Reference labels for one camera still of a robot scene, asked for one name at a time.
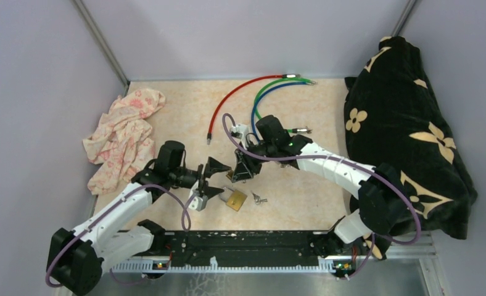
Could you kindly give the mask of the small brass padlock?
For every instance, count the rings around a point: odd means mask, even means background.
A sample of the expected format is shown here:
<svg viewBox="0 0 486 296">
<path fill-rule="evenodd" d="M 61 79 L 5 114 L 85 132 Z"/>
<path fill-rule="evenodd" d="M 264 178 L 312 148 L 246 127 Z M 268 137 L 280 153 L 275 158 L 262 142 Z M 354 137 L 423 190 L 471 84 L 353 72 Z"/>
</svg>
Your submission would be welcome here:
<svg viewBox="0 0 486 296">
<path fill-rule="evenodd" d="M 234 183 L 234 182 L 235 182 L 235 180 L 234 180 L 234 171 L 233 171 L 233 170 L 228 171 L 228 172 L 227 172 L 227 174 L 226 174 L 226 177 L 227 177 L 227 178 L 228 178 L 228 179 L 229 179 L 229 180 L 230 180 L 232 183 Z"/>
</svg>

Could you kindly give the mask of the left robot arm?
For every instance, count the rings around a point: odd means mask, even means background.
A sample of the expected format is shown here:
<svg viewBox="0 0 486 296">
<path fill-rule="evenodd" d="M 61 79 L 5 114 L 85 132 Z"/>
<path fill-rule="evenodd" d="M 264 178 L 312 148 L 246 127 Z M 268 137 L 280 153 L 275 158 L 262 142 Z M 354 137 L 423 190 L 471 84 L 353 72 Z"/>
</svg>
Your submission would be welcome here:
<svg viewBox="0 0 486 296">
<path fill-rule="evenodd" d="M 209 186 L 208 179 L 230 170 L 213 157 L 196 170 L 188 169 L 184 144 L 166 141 L 157 157 L 149 160 L 110 204 L 73 229 L 60 228 L 52 235 L 46 284 L 86 295 L 104 273 L 133 255 L 146 251 L 161 254 L 167 240 L 165 230 L 157 223 L 144 220 L 127 232 L 121 232 L 121 228 L 166 194 L 181 207 L 181 227 L 188 232 L 188 210 L 193 200 L 206 202 L 222 193 L 221 188 Z"/>
</svg>

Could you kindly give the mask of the silver key bunch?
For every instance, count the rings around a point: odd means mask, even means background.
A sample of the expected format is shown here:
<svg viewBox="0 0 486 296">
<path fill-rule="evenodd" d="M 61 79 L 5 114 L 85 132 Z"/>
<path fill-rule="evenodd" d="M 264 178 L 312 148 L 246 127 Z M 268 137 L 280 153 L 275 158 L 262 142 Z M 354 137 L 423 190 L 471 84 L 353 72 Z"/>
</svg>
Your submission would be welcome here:
<svg viewBox="0 0 486 296">
<path fill-rule="evenodd" d="M 264 199 L 260 195 L 254 193 L 254 192 L 251 192 L 251 194 L 253 195 L 253 200 L 254 200 L 255 205 L 261 205 L 261 204 L 266 203 L 268 201 L 268 199 Z"/>
</svg>

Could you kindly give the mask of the large brass padlock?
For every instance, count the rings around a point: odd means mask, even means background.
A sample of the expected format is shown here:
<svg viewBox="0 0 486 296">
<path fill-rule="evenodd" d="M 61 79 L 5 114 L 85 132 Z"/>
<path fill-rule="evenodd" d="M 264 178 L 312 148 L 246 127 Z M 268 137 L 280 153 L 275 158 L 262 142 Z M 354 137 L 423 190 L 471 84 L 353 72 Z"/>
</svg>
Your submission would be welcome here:
<svg viewBox="0 0 486 296">
<path fill-rule="evenodd" d="M 219 198 L 226 206 L 238 212 L 247 199 L 247 194 L 233 187 L 224 186 Z"/>
</svg>

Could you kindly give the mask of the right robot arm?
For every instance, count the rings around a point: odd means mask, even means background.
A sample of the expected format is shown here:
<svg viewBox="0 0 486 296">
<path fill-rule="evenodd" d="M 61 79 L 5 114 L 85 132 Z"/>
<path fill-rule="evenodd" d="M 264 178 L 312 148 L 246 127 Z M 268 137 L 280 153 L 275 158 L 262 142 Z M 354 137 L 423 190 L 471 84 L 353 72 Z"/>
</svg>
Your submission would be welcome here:
<svg viewBox="0 0 486 296">
<path fill-rule="evenodd" d="M 395 169 L 383 163 L 366 165 L 330 152 L 304 135 L 290 135 L 279 119 L 268 115 L 257 123 L 259 136 L 248 141 L 251 127 L 237 124 L 231 114 L 222 116 L 224 132 L 235 145 L 236 167 L 231 181 L 252 179 L 265 162 L 289 165 L 332 181 L 349 192 L 358 208 L 341 218 L 329 231 L 329 247 L 345 254 L 353 241 L 363 236 L 381 236 L 393 241 L 391 231 L 405 213 L 412 216 L 415 237 L 421 237 L 421 222 Z"/>
</svg>

